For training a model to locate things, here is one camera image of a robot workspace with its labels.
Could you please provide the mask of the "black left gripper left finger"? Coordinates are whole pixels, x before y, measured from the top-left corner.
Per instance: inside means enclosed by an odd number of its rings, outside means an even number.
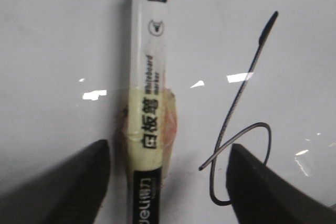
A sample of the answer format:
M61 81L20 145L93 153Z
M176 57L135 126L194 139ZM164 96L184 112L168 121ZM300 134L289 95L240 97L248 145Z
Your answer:
M107 140L1 195L1 223L94 223L110 178Z

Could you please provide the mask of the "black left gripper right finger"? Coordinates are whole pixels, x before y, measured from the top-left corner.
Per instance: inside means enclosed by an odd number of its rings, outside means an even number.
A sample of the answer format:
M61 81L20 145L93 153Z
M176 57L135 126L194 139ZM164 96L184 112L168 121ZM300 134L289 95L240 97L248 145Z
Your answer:
M226 188L239 223L335 223L335 211L279 177L233 144Z

